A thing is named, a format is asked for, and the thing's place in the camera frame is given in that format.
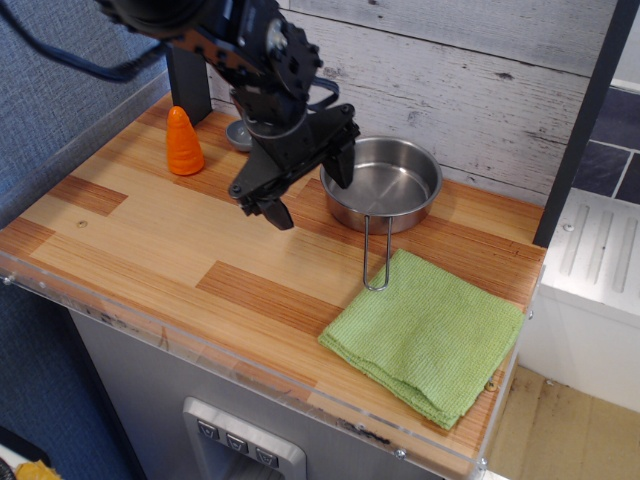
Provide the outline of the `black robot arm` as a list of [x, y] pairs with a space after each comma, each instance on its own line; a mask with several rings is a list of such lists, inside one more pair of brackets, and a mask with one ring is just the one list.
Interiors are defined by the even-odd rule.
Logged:
[[231, 87], [252, 138], [230, 196], [280, 230], [293, 220], [281, 198], [322, 165], [342, 188], [353, 179], [355, 109], [318, 77], [323, 62], [275, 1], [103, 1], [112, 21], [199, 55]]

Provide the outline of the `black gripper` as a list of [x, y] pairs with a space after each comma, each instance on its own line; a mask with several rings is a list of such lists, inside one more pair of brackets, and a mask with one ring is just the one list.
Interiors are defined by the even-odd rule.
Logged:
[[252, 149], [229, 187], [230, 197], [247, 215], [263, 215], [279, 230], [294, 222], [281, 197], [291, 185], [322, 165], [342, 189], [353, 181], [355, 142], [360, 135], [351, 104], [305, 113], [291, 126], [243, 117]]

